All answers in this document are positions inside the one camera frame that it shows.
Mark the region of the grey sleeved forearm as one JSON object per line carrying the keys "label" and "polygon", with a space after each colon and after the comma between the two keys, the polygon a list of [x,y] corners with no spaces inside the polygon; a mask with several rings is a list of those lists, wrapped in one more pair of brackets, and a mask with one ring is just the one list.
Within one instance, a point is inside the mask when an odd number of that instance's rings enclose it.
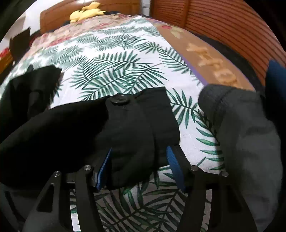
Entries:
{"label": "grey sleeved forearm", "polygon": [[282,215],[285,170],[281,139],[260,92],[209,84],[198,104],[213,124],[225,168],[238,185],[258,231],[274,231]]}

